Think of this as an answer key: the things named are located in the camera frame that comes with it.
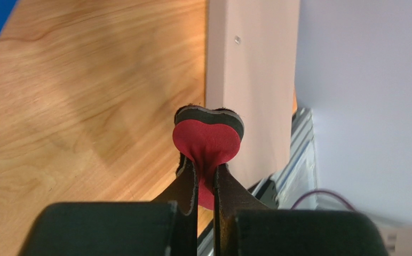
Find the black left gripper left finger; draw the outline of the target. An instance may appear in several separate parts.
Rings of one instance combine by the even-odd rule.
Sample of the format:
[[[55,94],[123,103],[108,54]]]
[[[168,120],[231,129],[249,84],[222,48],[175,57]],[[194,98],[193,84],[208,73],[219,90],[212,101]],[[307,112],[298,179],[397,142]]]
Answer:
[[[152,200],[168,203],[174,219],[170,228],[171,255],[197,255],[197,174],[194,163],[180,158],[173,182]]]

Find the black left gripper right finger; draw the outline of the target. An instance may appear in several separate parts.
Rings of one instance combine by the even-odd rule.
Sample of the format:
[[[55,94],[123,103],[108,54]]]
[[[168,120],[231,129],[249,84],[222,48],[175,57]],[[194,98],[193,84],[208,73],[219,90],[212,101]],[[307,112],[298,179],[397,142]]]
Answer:
[[[237,214],[242,210],[267,210],[230,173],[227,164],[214,173],[214,255],[238,255]]]

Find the red heart eraser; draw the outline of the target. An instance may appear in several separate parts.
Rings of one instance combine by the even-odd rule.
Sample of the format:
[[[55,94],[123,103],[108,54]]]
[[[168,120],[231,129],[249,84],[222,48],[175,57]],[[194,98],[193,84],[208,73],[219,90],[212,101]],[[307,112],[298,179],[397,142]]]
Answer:
[[[244,136],[241,117],[226,108],[197,105],[179,108],[174,116],[172,139],[180,159],[192,161],[199,182],[199,206],[214,209],[214,173],[239,152]]]

